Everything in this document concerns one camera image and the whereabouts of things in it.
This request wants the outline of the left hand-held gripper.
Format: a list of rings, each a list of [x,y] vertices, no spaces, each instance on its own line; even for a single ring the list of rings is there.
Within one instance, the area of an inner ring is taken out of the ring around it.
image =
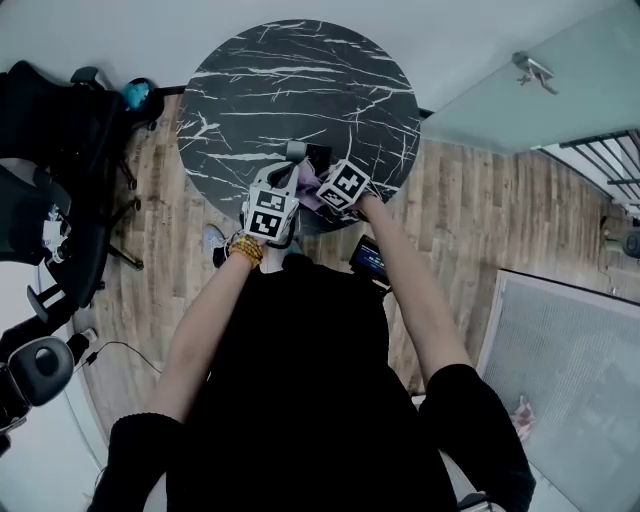
[[[287,248],[295,232],[299,169],[295,163],[274,163],[262,168],[242,205],[245,234],[262,239],[272,248]]]

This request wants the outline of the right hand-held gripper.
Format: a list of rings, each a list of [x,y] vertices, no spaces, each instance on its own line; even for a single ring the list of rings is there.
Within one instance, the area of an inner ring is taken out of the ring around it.
[[[362,196],[382,200],[370,176],[349,160],[340,159],[319,176],[315,199],[320,206],[315,213],[328,221],[359,221],[366,216],[358,209]]]

